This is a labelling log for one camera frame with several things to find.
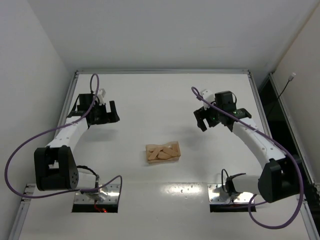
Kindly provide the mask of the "amber transparent plastic box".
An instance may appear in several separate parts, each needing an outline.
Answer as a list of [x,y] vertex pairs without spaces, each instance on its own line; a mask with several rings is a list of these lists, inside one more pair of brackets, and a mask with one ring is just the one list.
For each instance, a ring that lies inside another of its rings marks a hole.
[[177,162],[181,157],[178,141],[171,141],[166,144],[147,144],[145,152],[146,161],[150,165]]

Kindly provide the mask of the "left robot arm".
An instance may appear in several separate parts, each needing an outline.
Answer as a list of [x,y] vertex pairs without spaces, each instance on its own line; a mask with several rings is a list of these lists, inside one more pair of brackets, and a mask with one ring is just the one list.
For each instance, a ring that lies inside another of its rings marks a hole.
[[36,186],[40,191],[88,190],[98,186],[95,173],[79,172],[73,151],[82,135],[93,125],[116,123],[120,120],[115,102],[107,112],[105,90],[99,89],[93,107],[86,117],[76,122],[89,109],[94,95],[79,94],[62,128],[46,147],[34,152]]

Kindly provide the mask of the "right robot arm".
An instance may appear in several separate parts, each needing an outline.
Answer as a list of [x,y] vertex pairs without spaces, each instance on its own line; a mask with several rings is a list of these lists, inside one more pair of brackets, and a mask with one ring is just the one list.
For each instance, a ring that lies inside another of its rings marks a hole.
[[203,106],[194,111],[197,126],[205,132],[218,124],[227,127],[248,147],[259,162],[260,175],[238,173],[226,178],[222,185],[229,195],[250,192],[273,203],[304,190],[299,161],[269,136],[260,132],[252,115],[245,108],[237,108],[237,97],[231,91],[212,93],[192,87]]

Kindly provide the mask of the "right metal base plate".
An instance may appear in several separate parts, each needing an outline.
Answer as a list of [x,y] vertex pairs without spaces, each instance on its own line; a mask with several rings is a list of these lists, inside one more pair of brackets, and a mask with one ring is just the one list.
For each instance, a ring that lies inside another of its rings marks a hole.
[[250,192],[236,193],[229,196],[224,192],[221,184],[209,183],[207,185],[208,200],[210,205],[247,205],[251,197]]

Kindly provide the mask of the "metal base plate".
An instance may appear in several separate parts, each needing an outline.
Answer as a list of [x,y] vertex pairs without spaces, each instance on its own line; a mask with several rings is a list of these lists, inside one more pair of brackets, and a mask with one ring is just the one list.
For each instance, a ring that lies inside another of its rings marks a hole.
[[207,185],[208,200],[210,205],[247,205],[251,197],[250,192],[236,193],[229,196],[224,192],[221,184],[209,183]]
[[76,192],[74,204],[117,204],[120,195],[120,184],[109,184],[96,193]]

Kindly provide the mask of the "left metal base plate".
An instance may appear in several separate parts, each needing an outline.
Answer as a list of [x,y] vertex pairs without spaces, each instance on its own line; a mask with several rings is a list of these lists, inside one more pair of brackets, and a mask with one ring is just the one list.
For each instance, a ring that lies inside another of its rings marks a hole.
[[120,184],[109,184],[96,193],[76,192],[74,204],[117,204],[120,195]]

